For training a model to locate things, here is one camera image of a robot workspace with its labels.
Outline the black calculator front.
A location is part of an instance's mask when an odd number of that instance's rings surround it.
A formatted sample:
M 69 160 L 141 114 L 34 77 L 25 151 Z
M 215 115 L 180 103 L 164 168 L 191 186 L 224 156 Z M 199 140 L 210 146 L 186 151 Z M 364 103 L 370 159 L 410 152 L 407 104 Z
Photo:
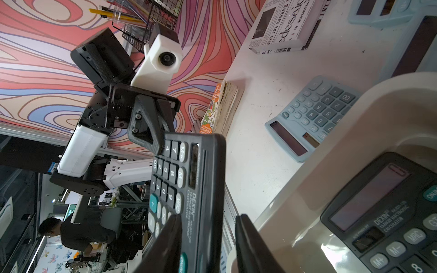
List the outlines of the black calculator front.
M 320 219 L 373 273 L 437 270 L 437 175 L 400 154 L 368 164 Z

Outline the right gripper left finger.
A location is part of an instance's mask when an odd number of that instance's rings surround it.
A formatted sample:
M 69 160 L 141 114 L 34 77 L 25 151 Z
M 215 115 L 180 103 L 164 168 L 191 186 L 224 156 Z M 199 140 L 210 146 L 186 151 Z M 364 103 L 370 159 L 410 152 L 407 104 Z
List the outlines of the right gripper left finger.
M 182 218 L 172 215 L 135 273 L 177 273 L 182 248 Z

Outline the black calculator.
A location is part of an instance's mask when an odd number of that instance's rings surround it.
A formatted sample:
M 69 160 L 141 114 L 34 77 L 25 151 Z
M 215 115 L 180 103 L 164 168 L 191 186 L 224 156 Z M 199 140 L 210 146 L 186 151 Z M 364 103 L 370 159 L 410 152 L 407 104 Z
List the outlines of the black calculator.
M 220 271 L 225 162 L 226 140 L 220 134 L 167 133 L 162 153 L 154 155 L 148 215 L 151 246 L 167 220 L 181 215 L 178 273 Z
M 368 164 L 320 219 L 373 273 L 437 270 L 437 175 L 400 154 Z

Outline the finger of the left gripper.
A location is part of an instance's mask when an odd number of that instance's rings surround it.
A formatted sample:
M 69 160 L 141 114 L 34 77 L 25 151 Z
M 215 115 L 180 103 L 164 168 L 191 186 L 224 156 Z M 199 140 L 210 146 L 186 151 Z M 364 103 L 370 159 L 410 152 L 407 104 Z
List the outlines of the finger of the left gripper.
M 174 133 L 178 99 L 170 96 L 137 95 L 128 127 L 129 140 L 160 155 L 167 133 Z

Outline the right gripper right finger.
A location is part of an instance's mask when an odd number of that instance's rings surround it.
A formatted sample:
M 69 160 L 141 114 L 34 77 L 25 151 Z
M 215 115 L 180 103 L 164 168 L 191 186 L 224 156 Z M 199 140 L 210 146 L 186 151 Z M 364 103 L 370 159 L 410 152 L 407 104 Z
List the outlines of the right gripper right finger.
M 236 217 L 239 273 L 284 273 L 247 215 Z

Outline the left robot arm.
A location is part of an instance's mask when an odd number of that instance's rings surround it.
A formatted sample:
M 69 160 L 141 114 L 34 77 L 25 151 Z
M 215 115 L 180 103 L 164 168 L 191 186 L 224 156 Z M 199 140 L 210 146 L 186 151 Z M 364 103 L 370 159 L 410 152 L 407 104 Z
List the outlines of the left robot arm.
M 158 155 L 164 135 L 173 132 L 181 103 L 167 94 L 182 62 L 175 31 L 156 25 L 138 70 L 121 43 L 106 28 L 79 44 L 70 54 L 94 85 L 50 181 L 83 196 L 98 196 L 112 188 L 106 177 L 108 161 L 97 159 L 101 146 L 116 129 L 129 141 Z

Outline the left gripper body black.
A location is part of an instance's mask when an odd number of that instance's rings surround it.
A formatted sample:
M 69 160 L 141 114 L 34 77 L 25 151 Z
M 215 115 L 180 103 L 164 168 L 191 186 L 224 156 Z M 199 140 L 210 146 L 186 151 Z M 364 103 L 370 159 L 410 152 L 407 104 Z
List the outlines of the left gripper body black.
M 107 128 L 138 129 L 140 133 L 165 130 L 179 111 L 181 102 L 165 94 L 127 84 L 111 84 L 107 108 Z

